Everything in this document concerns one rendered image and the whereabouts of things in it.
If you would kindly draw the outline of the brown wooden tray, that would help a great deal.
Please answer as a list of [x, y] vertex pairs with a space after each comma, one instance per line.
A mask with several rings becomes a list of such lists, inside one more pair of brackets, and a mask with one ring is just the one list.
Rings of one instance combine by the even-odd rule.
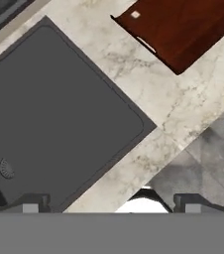
[[137, 0], [114, 21], [181, 74], [224, 37], [224, 0]]

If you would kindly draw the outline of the round sink drain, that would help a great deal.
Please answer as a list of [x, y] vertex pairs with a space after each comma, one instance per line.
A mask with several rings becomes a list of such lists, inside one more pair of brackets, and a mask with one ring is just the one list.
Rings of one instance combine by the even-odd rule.
[[0, 161], [0, 174], [3, 178], [7, 180], [11, 180], [15, 176], [14, 170], [6, 159], [2, 159]]

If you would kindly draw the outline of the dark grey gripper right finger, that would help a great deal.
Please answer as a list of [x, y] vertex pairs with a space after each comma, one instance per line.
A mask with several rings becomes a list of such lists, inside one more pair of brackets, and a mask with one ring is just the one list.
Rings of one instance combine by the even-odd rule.
[[173, 202], [173, 211], [177, 213], [224, 212], [224, 206], [208, 201], [199, 193], [176, 193]]

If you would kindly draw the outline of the dark grey sink basin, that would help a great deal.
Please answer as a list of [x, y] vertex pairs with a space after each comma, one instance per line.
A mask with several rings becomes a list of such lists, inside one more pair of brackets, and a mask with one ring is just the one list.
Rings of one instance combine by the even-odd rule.
[[0, 55], [0, 206], [48, 193], [64, 211], [155, 127], [44, 17]]

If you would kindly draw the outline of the white round object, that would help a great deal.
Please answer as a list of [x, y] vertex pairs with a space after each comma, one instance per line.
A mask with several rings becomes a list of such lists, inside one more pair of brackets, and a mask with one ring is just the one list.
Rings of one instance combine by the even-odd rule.
[[153, 189], [140, 189], [117, 209], [118, 213], [172, 213]]

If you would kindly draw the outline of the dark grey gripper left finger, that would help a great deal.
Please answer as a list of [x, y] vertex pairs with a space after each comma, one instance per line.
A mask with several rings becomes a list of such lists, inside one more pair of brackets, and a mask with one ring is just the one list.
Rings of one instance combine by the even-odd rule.
[[5, 213], [48, 213], [51, 196], [48, 193], [26, 193], [14, 202], [0, 206], [0, 212]]

